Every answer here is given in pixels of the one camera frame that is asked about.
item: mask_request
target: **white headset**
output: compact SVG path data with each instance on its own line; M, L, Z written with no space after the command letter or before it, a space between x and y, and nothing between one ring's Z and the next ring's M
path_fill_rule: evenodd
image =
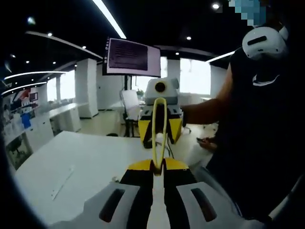
M259 60L263 56L281 59L288 54L286 40L288 30L283 27L280 31L270 27L257 27L248 32L243 39L243 50L248 58Z

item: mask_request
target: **black shirt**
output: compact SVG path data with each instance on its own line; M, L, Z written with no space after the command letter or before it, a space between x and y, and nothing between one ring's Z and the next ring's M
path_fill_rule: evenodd
M226 141L207 168L246 216L268 215L299 175L298 151L291 141L295 79L287 63L256 62L242 48L231 57Z

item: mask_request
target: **hand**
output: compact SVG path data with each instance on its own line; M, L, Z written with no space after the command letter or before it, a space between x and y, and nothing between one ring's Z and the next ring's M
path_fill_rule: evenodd
M212 152L215 151L217 148L217 145L215 143L211 143L209 141L209 138L204 138L201 141L197 140L197 142L202 148L207 149Z

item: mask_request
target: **strip light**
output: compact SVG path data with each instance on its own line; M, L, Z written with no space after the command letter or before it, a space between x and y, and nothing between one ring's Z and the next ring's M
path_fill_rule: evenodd
M17 90L17 89L20 89L20 88L24 88L24 87L29 87L29 86L35 86L35 85L40 85L40 84L46 84L47 82L42 82L42 83L32 83L32 84L28 84L28 85L23 85L23 86L20 86L20 87L15 87L15 88L12 88L12 89L9 89L5 92L3 92L1 95L4 95L8 92L12 92L14 90Z
M224 57L226 57L226 56L231 56L231 55L233 55L234 53L235 53L235 51L229 52L229 53L224 54L224 55L221 55L221 56L217 56L217 57L215 57L215 58L213 58L213 59L210 59L210 60L206 61L206 63L210 63L210 62L212 62L212 61L219 60L219 59L224 58Z
M82 51L84 51L84 52L87 52L87 53L89 53L89 54L91 54L91 55L93 55L93 56L96 56L96 57L100 58L100 59L103 59L103 58L102 58L101 56L99 56L98 54L95 54L95 53L93 53L93 52L91 52L91 51L89 51L89 50L87 50L87 49L83 49L82 47L80 47L80 46L78 46L78 45L76 45L76 44L72 44L72 43L70 43L70 42L68 42L68 41L65 41L65 40L63 40L63 39L60 39L60 38L58 38L58 37L54 37L54 36L49 37L47 34L44 34L44 33L41 33L41 32L34 32L34 31L26 31L25 34L31 34L31 35L34 35L34 36L45 37L45 38L48 38L48 39L51 39L51 40L54 40L54 41L57 41L57 42L61 42L61 43L67 44L67 45L69 45L69 46L72 46L72 47L74 47L74 48L77 48L77 49L79 49L79 50L82 50Z
M15 74L15 75L7 76L7 77L4 78L4 80L8 80L10 78L21 76L21 75L41 74L41 73L67 73L67 72L62 72L62 71L42 71L42 72L20 73L20 74Z
M126 39L125 34L123 33L123 31L121 30L121 28L119 27L118 23L115 21L115 19L113 18L113 16L111 15L111 13L109 12L109 10L107 9L107 7L105 6L105 4L103 3L102 0L92 0L95 5L100 9L100 11L104 14L104 16L106 17L106 19L109 21L109 23L112 25L112 27L114 28L114 30L118 33L118 35L122 38L122 39Z

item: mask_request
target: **recessed ceiling light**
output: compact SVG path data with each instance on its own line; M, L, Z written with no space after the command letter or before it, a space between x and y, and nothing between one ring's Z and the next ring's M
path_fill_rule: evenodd
M217 10L217 9L219 8L219 4L218 4L218 3L214 3L214 4L212 5L212 7L213 7L213 9Z
M28 17L27 21L28 21L29 25L35 25L36 24L35 19L33 17Z

